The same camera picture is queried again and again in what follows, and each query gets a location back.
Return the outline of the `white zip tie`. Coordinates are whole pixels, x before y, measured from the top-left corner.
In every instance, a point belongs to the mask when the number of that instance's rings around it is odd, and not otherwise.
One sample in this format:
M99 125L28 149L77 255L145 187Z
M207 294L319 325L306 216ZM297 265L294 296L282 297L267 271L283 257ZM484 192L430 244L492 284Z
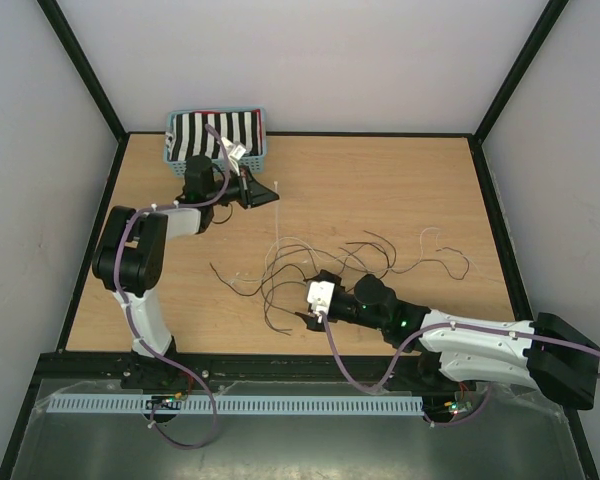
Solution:
M279 182L277 180L274 180L273 182L274 184L274 192L278 195L279 197ZM280 233L279 233L279 226L280 226L280 222L279 222L279 200L280 198L278 198L275 202L275 206L274 206L274 231L275 231L275 251L276 251L276 255L279 252L279 243L280 243Z

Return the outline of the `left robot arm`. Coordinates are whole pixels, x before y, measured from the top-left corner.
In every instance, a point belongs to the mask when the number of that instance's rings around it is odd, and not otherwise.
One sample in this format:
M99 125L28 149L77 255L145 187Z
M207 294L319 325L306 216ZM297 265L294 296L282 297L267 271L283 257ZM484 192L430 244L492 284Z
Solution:
M92 272L123 310L132 350L150 357L144 375L155 386L171 386L180 373L179 362L167 355L174 338L164 322L156 290L167 242L205 232L217 205L235 202L247 210L278 199L279 194L258 182L247 166L221 171L210 158L197 155L185 161L182 193L173 203L141 210L111 209Z

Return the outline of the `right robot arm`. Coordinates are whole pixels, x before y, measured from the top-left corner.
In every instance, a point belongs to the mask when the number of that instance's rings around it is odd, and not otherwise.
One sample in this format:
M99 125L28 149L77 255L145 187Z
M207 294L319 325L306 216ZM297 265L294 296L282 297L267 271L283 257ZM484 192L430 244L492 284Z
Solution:
M537 390L567 408L594 406L600 347L557 315L512 322L459 317L403 301L373 274L352 290L326 270L306 284L308 310L300 317L307 329L329 332L343 321L376 330L397 353L425 355L417 376L427 388L497 382Z

